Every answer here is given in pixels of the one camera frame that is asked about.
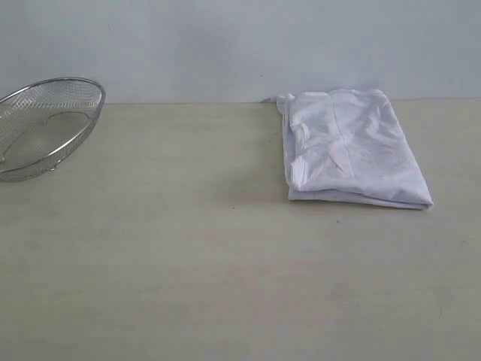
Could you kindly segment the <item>white t-shirt red print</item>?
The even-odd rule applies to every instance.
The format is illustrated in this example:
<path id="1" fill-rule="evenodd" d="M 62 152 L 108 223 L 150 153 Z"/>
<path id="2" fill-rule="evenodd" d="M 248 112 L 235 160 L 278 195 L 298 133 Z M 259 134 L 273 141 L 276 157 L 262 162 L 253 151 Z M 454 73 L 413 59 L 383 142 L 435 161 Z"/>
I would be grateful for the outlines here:
<path id="1" fill-rule="evenodd" d="M 394 108 L 378 89 L 287 93 L 283 162 L 291 201 L 427 210 L 431 194 Z"/>

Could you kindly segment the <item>metal mesh basket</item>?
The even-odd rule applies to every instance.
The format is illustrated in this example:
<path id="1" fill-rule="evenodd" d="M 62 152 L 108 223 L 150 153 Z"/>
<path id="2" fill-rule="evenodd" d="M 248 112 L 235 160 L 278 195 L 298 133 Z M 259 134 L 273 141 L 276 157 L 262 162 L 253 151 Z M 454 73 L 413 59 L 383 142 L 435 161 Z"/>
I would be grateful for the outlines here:
<path id="1" fill-rule="evenodd" d="M 95 128 L 104 87 L 82 77 L 38 81 L 1 98 L 1 181 L 53 170 Z"/>

